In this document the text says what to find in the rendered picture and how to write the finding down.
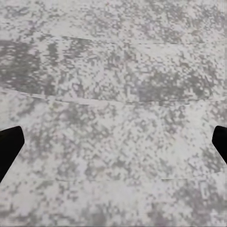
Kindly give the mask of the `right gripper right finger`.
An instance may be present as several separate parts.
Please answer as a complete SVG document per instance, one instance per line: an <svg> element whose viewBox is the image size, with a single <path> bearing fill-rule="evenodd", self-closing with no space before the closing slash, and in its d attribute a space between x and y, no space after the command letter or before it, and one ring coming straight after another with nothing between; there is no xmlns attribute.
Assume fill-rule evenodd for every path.
<svg viewBox="0 0 227 227"><path fill-rule="evenodd" d="M212 142L227 164L227 128L216 126Z"/></svg>

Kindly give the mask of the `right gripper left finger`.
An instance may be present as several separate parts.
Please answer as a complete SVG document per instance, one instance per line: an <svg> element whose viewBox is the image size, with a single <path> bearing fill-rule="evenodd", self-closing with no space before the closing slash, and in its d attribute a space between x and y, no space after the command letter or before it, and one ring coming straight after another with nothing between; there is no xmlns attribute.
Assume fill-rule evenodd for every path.
<svg viewBox="0 0 227 227"><path fill-rule="evenodd" d="M0 182L25 143L21 126L0 131Z"/></svg>

